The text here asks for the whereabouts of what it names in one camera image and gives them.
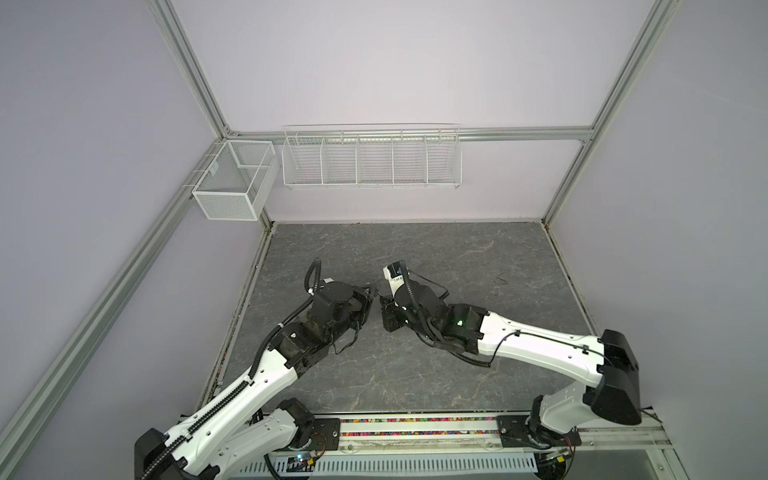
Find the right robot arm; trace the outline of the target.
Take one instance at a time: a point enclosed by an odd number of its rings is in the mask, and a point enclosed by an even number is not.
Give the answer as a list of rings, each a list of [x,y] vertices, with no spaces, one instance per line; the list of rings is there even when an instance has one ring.
[[[390,292],[380,299],[388,331],[411,329],[427,346],[473,366],[498,358],[544,368],[571,379],[553,394],[539,395],[525,420],[509,432],[519,445],[545,449],[569,444],[577,428],[593,420],[641,423],[639,363],[626,336],[562,333],[520,323],[466,303],[449,304],[433,282],[402,261],[383,269]]]

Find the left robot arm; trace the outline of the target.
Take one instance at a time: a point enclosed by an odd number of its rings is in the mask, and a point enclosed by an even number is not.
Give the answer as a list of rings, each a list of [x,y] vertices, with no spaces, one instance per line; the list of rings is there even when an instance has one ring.
[[[314,259],[303,280],[305,300],[269,331],[229,386],[167,431],[151,428],[135,442],[134,478],[228,479],[257,457],[310,442],[314,416],[297,399],[256,416],[328,353],[338,353],[345,333],[359,333],[377,295],[371,284],[321,273]]]

